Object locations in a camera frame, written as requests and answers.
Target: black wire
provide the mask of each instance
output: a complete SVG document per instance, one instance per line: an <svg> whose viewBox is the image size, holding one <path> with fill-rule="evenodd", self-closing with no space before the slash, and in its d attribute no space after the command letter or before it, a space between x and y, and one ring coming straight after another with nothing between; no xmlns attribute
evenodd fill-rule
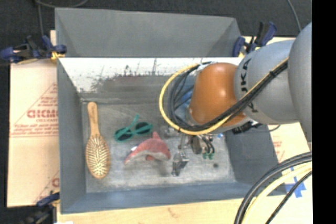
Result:
<svg viewBox="0 0 336 224"><path fill-rule="evenodd" d="M207 128L213 126L214 124L218 123L219 121L221 121L222 119L224 119L225 117L229 116L228 120L231 120L232 118L234 118L236 115L238 115L245 107L247 107L252 100L262 91L263 88L266 87L266 85L273 79L275 78L277 75L279 75L281 72L283 72L285 69L287 69L288 67L288 60L285 61L284 63L282 63L280 66L278 66L274 71L271 71L270 73L268 73L255 87L253 90L251 90L249 92L248 95L246 95L244 98L240 99L235 105L233 105L231 108L229 108L228 110L226 110L224 113L222 113L221 115L219 115L218 117L214 118L213 120L202 124L202 125L190 125L188 124L186 121L184 121L181 118L177 118L175 116L175 110L174 110L174 97L176 94L176 90L179 87L179 84L181 83L182 80L184 80L192 71L196 70L199 67L193 67L190 70L184 72L183 74L180 75L180 77L177 79L177 81L175 82L175 84L173 85L173 88L170 92L170 97L168 100L168 111L169 111L169 117L170 119L177 124L178 126L180 126L181 128L184 128L186 130L189 131L204 131Z"/></svg>
<svg viewBox="0 0 336 224"><path fill-rule="evenodd" d="M273 129L270 129L270 130L269 130L269 132L273 132L273 131L275 131L275 130L279 129L279 128L280 128L280 126L281 126L281 124L279 124L278 126L274 127Z"/></svg>
<svg viewBox="0 0 336 224"><path fill-rule="evenodd" d="M266 221L265 224L269 224L274 217L278 214L278 212L281 210L281 208L285 205L285 203L288 201L288 199L292 196L292 194L294 193L294 191L300 186L300 184L302 182L304 182L309 176L311 176L313 173L313 171L309 171L308 173L306 173L300 180L298 180L293 187L289 190L289 192L285 195L285 197L283 198L283 200L281 201L281 203L278 205L278 207L274 210L274 212L272 213L272 215L268 218L268 220Z"/></svg>
<svg viewBox="0 0 336 224"><path fill-rule="evenodd" d="M234 221L234 224L240 224L244 218L244 215L246 213L247 208L249 207L249 204L251 203L254 195L259 190L259 188L264 183L271 183L276 177L277 174L281 173L284 170L287 170L291 167L298 166L300 164L304 164L307 162L312 161L312 153L302 153L297 156L294 156L288 160L285 160L284 162L276 165L271 170L269 170L257 183L253 185L253 187L249 190L249 192L245 195L238 211L236 214L236 218Z"/></svg>

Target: green sunglasses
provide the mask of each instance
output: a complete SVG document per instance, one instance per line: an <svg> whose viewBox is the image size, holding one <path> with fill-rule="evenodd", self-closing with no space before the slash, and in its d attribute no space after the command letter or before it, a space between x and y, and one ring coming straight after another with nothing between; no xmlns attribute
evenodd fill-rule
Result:
<svg viewBox="0 0 336 224"><path fill-rule="evenodd" d="M134 135L146 135L146 134L151 133L153 129L152 124L149 124L147 122L139 122L135 125L138 118L139 118L139 115L137 114L130 126L116 130L116 132L114 133L114 139L117 142L124 142L130 139Z"/></svg>

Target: pink dolphin toy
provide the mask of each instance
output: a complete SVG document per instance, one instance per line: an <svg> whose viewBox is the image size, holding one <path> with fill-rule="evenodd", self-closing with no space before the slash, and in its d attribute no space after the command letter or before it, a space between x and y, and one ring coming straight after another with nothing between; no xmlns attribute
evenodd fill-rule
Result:
<svg viewBox="0 0 336 224"><path fill-rule="evenodd" d="M162 141L157 132L153 132L152 138L140 143L125 159L124 163L128 164L135 158L146 156L147 161L155 159L168 161L171 158L171 153L166 143Z"/></svg>

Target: wooden hairbrush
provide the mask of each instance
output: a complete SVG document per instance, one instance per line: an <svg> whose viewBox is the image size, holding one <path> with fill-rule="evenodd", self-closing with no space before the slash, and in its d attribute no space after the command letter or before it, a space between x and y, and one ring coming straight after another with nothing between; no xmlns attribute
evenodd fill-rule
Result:
<svg viewBox="0 0 336 224"><path fill-rule="evenodd" d="M98 108L94 102L88 103L91 134L86 145L85 157L89 171L97 179L104 178L110 169L110 151L98 127Z"/></svg>

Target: gray bin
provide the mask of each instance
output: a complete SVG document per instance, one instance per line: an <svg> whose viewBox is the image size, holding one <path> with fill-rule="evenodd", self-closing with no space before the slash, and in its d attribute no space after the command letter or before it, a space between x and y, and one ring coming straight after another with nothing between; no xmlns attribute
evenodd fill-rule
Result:
<svg viewBox="0 0 336 224"><path fill-rule="evenodd" d="M158 109L161 87L190 63L239 62L229 57L239 36L234 19L85 9L56 9L56 15L57 43L70 48L57 65L61 213L242 198L277 164L266 127L215 137L213 160L187 149L190 162L179 177L170 174L172 159L123 167L130 148L148 136L122 145L113 139L114 131L138 113L159 131L173 156L180 140L160 132L165 125ZM107 34L116 25L123 25L119 35ZM149 31L153 27L157 32ZM85 162L89 101L98 104L100 132L112 156L110 173L101 180L89 174Z"/></svg>

